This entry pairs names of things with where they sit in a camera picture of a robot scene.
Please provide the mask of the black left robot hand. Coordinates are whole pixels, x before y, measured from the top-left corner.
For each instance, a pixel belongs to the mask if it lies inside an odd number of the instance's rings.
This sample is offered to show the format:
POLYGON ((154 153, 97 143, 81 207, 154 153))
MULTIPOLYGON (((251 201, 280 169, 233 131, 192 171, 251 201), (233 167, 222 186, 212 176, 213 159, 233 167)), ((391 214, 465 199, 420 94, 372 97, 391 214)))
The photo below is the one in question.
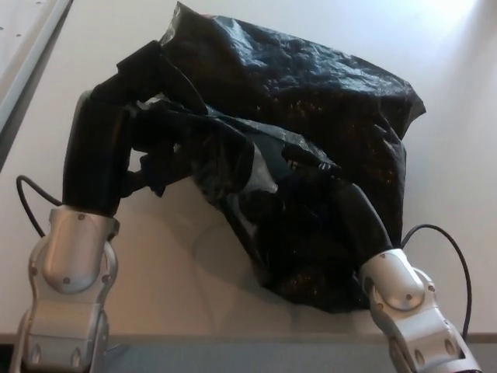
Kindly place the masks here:
POLYGON ((117 64, 117 72, 84 92, 76 105, 63 171, 63 204, 113 217, 133 144, 137 103, 158 94, 195 114, 207 113, 200 94, 153 40, 117 64))

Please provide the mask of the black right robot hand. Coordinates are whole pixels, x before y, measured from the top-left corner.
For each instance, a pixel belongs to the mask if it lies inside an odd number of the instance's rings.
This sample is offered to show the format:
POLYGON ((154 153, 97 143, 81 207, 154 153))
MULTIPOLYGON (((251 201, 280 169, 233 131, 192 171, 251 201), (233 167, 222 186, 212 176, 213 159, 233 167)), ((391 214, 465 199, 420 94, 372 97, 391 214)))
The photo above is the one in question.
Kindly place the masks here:
POLYGON ((359 267, 393 248, 384 223, 358 186, 350 184, 343 187, 335 198, 354 260, 359 267))

